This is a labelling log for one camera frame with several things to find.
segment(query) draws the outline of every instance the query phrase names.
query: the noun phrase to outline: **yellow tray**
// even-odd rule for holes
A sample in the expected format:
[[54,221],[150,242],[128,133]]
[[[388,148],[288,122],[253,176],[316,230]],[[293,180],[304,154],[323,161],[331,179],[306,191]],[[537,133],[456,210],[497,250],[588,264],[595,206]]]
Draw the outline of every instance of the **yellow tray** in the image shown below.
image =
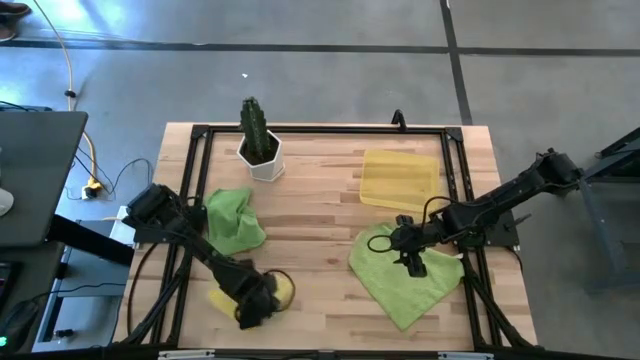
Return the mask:
[[439,192],[440,162],[434,158],[386,150],[364,153],[360,201],[421,213]]

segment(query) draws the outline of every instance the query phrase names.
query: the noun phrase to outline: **green towel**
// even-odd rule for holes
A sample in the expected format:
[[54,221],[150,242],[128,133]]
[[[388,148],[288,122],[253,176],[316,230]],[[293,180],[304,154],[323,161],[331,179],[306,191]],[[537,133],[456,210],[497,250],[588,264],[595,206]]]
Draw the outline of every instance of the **green towel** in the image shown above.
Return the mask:
[[[455,257],[427,249],[420,255],[427,266],[427,277],[410,277],[406,267],[393,264],[399,257],[397,251],[378,254],[367,248],[372,236],[389,235],[393,229],[389,224],[379,224],[361,231],[349,254],[349,265],[369,294],[404,331],[455,289],[464,270]],[[388,245],[388,239],[379,238],[372,246]]]
[[250,188],[218,189],[205,202],[209,243],[223,255],[256,248],[267,237],[248,205],[250,195]]

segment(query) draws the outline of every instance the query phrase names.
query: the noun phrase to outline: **potted cactus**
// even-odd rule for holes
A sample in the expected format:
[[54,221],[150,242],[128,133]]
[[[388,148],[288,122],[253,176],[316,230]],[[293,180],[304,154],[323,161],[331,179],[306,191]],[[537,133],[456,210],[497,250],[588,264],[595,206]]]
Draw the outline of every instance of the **potted cactus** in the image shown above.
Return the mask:
[[238,156],[247,164],[251,177],[274,181],[284,173],[282,141],[267,130],[264,111],[253,97],[242,102],[240,126],[244,137],[238,147]]

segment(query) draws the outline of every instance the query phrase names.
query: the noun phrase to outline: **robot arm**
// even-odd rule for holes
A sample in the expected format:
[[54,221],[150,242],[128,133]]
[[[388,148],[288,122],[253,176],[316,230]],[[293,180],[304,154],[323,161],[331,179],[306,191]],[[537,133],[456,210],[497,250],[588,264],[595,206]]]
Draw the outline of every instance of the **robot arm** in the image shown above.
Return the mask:
[[461,246],[482,246],[485,231],[504,212],[541,192],[564,196],[577,189],[580,175],[581,170],[566,154],[549,149],[537,154],[534,163],[515,179],[475,200],[452,201],[429,214],[427,222],[414,224],[410,216],[398,216],[399,227],[390,235],[388,250],[400,252],[396,263],[405,265],[410,276],[425,277],[427,270],[419,256],[425,248],[452,241]]
[[[260,274],[253,261],[236,261],[219,253],[200,236],[206,222],[206,209],[202,206],[186,206],[179,196],[164,185],[151,184],[128,205],[128,216],[123,222],[134,229],[134,240],[139,243],[178,244],[185,248],[198,261],[208,267],[220,285],[220,289],[233,299],[236,308],[236,320],[241,329],[262,324],[262,320],[279,311],[280,302],[274,296],[276,279],[273,274]],[[167,294],[160,295],[143,327],[136,337],[146,333],[144,327],[153,322],[154,310],[166,305],[166,301],[177,289],[183,274],[182,266],[167,285]]]

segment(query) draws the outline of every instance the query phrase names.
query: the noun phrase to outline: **butcher block tabletop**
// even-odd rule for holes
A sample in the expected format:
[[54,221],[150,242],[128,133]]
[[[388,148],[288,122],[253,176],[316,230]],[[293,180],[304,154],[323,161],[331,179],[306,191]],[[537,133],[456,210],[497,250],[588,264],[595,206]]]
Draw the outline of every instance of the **butcher block tabletop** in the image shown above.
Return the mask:
[[[167,124],[160,148],[154,182],[165,184],[176,193],[180,190],[192,126],[192,123]],[[486,126],[463,126],[462,131],[473,189],[475,195],[480,196],[500,185],[489,129]],[[360,202],[358,191],[365,150],[401,151],[438,159],[441,163],[440,194],[447,195],[439,138],[409,134],[276,135],[283,142],[286,171],[274,183],[265,183],[253,180],[236,154],[242,134],[216,133],[205,194],[219,188],[253,188],[250,205],[256,210],[258,222],[267,233],[267,240],[261,247],[240,254],[238,258],[252,258],[260,271],[286,271],[295,281],[295,299],[287,311],[267,319],[262,327],[241,331],[235,320],[210,304],[208,293],[217,284],[211,271],[194,261],[179,347],[406,351],[472,349],[462,285],[458,285],[408,330],[401,332],[368,294],[348,264],[349,252],[359,231],[372,224],[394,222],[396,215],[407,213]],[[204,141],[200,141],[190,196],[195,192],[203,148]],[[459,180],[459,165],[453,146],[451,151],[456,178]],[[126,337],[131,281],[148,247],[144,245],[136,251],[114,341]],[[436,249],[455,254],[450,245],[440,245]],[[158,245],[144,264],[133,298],[132,327],[143,319],[158,296],[167,250],[168,246]],[[496,302],[522,336],[535,343],[531,313],[517,259],[501,248],[487,248],[486,256]],[[169,333],[174,304],[172,300],[167,307],[163,340]],[[489,340],[486,311],[479,298],[478,304],[483,335]]]

